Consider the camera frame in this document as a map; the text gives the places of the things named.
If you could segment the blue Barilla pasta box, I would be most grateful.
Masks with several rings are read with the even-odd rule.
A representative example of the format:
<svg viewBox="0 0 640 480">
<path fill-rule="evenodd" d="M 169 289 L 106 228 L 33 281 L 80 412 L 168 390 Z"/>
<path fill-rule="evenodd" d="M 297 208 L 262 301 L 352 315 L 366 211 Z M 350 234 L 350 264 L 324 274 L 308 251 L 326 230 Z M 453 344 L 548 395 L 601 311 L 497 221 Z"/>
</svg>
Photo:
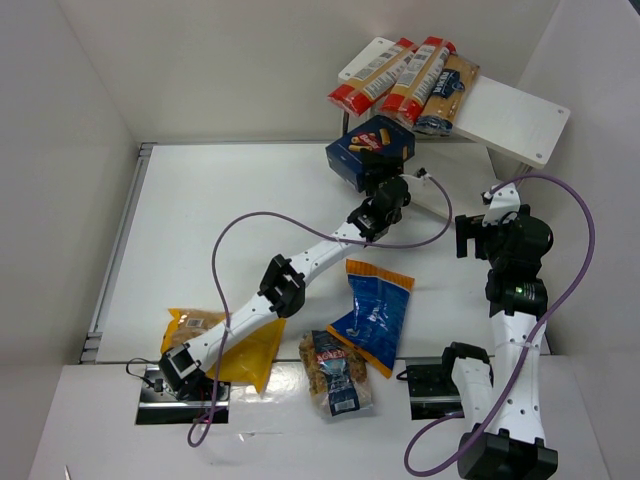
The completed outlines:
<svg viewBox="0 0 640 480">
<path fill-rule="evenodd" d="M 401 157 L 405 164 L 415 154 L 415 135 L 394 120 L 377 115 L 326 147 L 329 167 L 358 193 L 366 193 L 371 182 L 383 181 L 363 179 L 362 150 Z"/>
</svg>

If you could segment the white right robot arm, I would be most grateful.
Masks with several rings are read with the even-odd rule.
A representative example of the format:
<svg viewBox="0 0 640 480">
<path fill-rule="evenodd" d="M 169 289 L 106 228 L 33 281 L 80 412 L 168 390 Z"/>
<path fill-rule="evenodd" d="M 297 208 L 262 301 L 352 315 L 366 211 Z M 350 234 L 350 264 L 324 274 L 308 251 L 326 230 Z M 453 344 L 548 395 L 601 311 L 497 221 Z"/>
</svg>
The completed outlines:
<svg viewBox="0 0 640 480">
<path fill-rule="evenodd" d="M 546 444 L 539 403 L 539 357 L 548 295 L 538 273 L 550 227 L 531 216 L 513 184 L 485 193 L 483 215 L 455 219 L 456 254 L 468 246 L 490 264 L 485 287 L 493 354 L 454 342 L 442 355 L 457 388 L 467 431 L 456 462 L 463 479 L 548 479 L 559 455 Z"/>
</svg>

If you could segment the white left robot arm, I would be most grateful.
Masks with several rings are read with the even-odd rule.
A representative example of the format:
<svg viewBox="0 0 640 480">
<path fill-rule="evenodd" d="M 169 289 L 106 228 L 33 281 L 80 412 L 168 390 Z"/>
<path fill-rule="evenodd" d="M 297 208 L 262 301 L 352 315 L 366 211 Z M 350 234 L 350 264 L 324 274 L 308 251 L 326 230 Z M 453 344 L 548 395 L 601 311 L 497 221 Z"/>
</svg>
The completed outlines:
<svg viewBox="0 0 640 480">
<path fill-rule="evenodd" d="M 386 235 L 410 202 L 403 179 L 408 156 L 363 152 L 365 200 L 333 233 L 307 250 L 274 256 L 257 292 L 231 316 L 206 332 L 162 354 L 159 370 L 179 399 L 200 387 L 221 355 L 254 331 L 278 318 L 289 318 L 304 305 L 306 287 L 322 272 Z"/>
</svg>

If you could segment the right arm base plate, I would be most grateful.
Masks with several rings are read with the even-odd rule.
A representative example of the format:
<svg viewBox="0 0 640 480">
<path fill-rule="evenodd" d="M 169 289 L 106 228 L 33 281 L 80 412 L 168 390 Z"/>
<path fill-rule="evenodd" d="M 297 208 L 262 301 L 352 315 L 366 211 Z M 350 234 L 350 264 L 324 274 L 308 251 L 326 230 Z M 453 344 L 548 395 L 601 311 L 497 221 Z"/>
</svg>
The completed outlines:
<svg viewBox="0 0 640 480">
<path fill-rule="evenodd" d="M 406 359 L 396 379 L 407 383 L 414 421 L 439 419 L 463 411 L 459 392 L 439 357 Z"/>
</svg>

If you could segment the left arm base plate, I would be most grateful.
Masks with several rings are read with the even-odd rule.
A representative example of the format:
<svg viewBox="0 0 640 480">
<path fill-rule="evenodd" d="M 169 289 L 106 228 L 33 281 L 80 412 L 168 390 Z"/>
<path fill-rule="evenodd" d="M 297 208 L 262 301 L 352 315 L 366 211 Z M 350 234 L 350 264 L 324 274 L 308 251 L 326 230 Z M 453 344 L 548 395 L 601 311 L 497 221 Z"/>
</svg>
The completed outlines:
<svg viewBox="0 0 640 480">
<path fill-rule="evenodd" d="M 127 375 L 141 382 L 135 424 L 138 426 L 209 423 L 213 380 L 206 377 L 190 393 L 177 394 L 155 362 L 135 357 L 125 364 Z"/>
</svg>

